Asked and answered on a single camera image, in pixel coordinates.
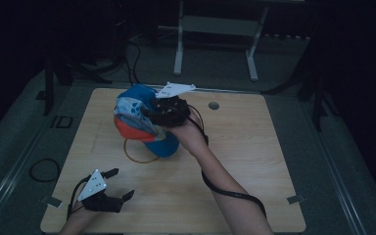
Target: person's right arm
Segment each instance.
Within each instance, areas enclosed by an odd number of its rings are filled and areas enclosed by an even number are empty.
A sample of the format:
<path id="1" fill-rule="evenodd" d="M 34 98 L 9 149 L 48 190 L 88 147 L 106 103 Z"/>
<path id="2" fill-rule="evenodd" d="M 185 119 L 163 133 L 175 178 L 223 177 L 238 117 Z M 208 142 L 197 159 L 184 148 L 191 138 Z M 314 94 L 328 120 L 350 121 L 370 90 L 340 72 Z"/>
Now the person's right arm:
<path id="1" fill-rule="evenodd" d="M 190 118 L 198 123 L 197 116 L 192 114 Z M 248 194 L 224 168 L 192 122 L 187 120 L 182 126 L 170 128 L 169 131 L 195 157 L 203 173 L 214 186 L 225 191 Z M 273 234 L 257 204 L 211 192 L 233 234 Z"/>

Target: person's right hand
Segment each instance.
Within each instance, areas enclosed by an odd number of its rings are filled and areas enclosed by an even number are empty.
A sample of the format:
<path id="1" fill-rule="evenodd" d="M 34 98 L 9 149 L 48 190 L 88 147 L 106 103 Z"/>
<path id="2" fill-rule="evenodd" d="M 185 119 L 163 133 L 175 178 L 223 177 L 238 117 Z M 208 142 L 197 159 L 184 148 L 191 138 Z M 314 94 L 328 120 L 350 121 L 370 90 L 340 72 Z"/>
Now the person's right hand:
<path id="1" fill-rule="evenodd" d="M 200 119 L 195 115 L 192 109 L 190 119 L 201 126 Z M 194 157 L 201 155 L 203 151 L 209 149 L 201 131 L 188 118 L 181 126 L 171 127 L 168 131 L 174 134 L 182 146 L 184 146 Z"/>

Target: black wrist strap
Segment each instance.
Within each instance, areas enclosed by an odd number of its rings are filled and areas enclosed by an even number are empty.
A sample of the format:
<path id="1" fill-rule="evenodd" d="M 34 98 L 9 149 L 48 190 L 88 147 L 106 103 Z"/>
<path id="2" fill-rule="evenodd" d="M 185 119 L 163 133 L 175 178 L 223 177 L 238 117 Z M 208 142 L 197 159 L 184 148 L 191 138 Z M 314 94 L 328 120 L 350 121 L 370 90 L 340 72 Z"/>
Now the black wrist strap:
<path id="1" fill-rule="evenodd" d="M 209 179 L 206 177 L 206 175 L 204 174 L 203 171 L 201 171 L 201 174 L 203 175 L 203 180 L 206 183 L 206 185 L 211 190 L 213 190 L 215 193 L 218 193 L 218 194 L 221 194 L 221 195 L 224 195 L 224 196 L 228 196 L 228 197 L 232 197 L 232 198 L 245 199 L 245 200 L 252 201 L 252 202 L 256 203 L 260 207 L 260 209 L 263 212 L 264 216 L 267 217 L 266 211 L 265 211 L 265 208 L 264 208 L 264 204 L 258 198 L 254 197 L 252 195 L 248 195 L 248 194 L 242 194 L 242 193 L 236 193 L 236 192 L 231 192 L 231 191 L 225 191 L 225 190 L 222 190 L 220 188 L 217 188 L 215 185 L 213 185 L 209 181 Z"/>

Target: dark background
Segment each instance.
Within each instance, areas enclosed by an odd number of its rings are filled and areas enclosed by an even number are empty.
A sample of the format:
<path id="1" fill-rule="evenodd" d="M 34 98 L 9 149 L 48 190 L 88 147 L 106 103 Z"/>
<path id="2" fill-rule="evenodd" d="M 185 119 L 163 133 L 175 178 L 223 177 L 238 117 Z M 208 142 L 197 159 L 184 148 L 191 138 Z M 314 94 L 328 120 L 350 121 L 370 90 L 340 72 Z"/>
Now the dark background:
<path id="1" fill-rule="evenodd" d="M 156 25 L 177 24 L 178 1 L 111 1 L 125 5 L 114 16 L 100 14 L 112 13 L 108 1 L 100 2 L 0 0 L 0 119 L 50 55 L 91 64 L 98 52 L 111 56 L 110 42 L 125 44 L 126 28 L 116 38 L 104 33 L 112 30 L 112 18 L 126 16 L 153 40 Z M 376 1 L 328 2 L 332 7 L 274 4 L 263 32 L 311 37 L 300 66 L 313 71 L 314 81 L 325 75 L 325 88 L 376 181 Z"/>

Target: baseball cap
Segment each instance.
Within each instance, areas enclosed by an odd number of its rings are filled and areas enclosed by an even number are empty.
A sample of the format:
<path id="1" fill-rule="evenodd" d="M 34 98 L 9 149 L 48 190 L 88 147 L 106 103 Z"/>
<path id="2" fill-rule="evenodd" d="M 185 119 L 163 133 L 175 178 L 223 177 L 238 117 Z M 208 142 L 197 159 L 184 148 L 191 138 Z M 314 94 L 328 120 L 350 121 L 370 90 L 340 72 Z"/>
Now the baseball cap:
<path id="1" fill-rule="evenodd" d="M 123 138 L 140 140 L 156 156 L 166 158 L 178 149 L 178 139 L 163 126 L 152 124 L 143 115 L 143 110 L 158 112 L 151 104 L 156 99 L 156 93 L 151 87 L 132 85 L 117 96 L 114 120 Z"/>

